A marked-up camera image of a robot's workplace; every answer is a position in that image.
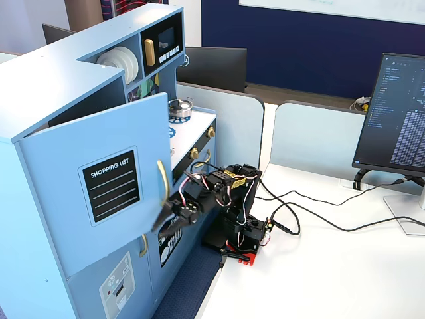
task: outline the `sticker label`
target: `sticker label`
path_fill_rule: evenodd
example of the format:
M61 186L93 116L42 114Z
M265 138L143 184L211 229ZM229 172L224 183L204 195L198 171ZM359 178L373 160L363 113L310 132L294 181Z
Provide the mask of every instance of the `sticker label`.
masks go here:
M161 233L162 230L168 229L168 227L176 222L178 216L174 215L169 221L167 221L159 230ZM173 235L166 237L158 236L158 245L159 245L159 256L161 257L161 268L164 267L165 263L168 261L171 253L174 251L175 247L181 239L181 229L176 231Z
M82 174L95 223L140 201L133 150L87 167Z
M116 319L135 290L133 266L128 251L99 288L107 319Z

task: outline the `oven knob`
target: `oven knob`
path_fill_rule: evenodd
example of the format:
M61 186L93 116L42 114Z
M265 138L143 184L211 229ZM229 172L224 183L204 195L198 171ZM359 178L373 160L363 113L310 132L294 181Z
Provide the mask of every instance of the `oven knob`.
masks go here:
M197 148L191 149L191 159L196 160L199 158L199 152Z
M213 138L215 136L215 131L214 131L214 128L212 126L210 126L210 128L208 129L207 136L209 138Z

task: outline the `stove burner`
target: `stove burner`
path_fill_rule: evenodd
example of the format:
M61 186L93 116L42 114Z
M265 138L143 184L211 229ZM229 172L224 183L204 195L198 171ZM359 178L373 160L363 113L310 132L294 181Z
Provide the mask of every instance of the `stove burner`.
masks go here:
M172 138L175 136L175 130L173 128L168 127L169 129L169 137Z
M175 116L170 116L169 119L168 119L168 122L170 122L172 124L181 124L181 123L186 123L190 119L191 119L190 116L187 116L185 118L176 118Z

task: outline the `door handle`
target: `door handle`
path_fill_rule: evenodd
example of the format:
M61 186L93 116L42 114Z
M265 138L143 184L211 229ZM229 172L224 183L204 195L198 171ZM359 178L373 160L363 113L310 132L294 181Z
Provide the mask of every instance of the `door handle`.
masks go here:
M146 255L146 253L147 253L147 248L148 248L148 244L147 244L147 236L145 235L145 234L143 234L142 236L141 236L141 238L143 239L143 244L145 245L145 248L143 248L143 250L142 251L140 251L140 254L139 254L139 257L141 258L141 257L143 257L144 255Z
M161 173L162 180L164 182L164 187L165 187L165 198L161 202L161 206L164 206L165 202L170 197L170 185L168 182L168 176L167 176L167 172L165 171L163 162L161 160L158 160L157 165L158 165L159 172Z
M205 163L208 163L208 162L210 162L210 160L211 160L211 151L209 150L209 149L207 149L207 154L208 154L208 157L207 157L207 159L204 161ZM198 164L195 164L195 168L200 168L200 167L202 167L203 165L205 165L204 163L198 163Z

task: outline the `silver pot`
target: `silver pot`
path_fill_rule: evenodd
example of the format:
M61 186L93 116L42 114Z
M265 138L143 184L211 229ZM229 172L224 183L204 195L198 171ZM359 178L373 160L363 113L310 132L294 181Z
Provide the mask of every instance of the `silver pot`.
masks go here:
M172 117L187 118L192 114L193 99L181 100L176 98L168 102L168 113Z

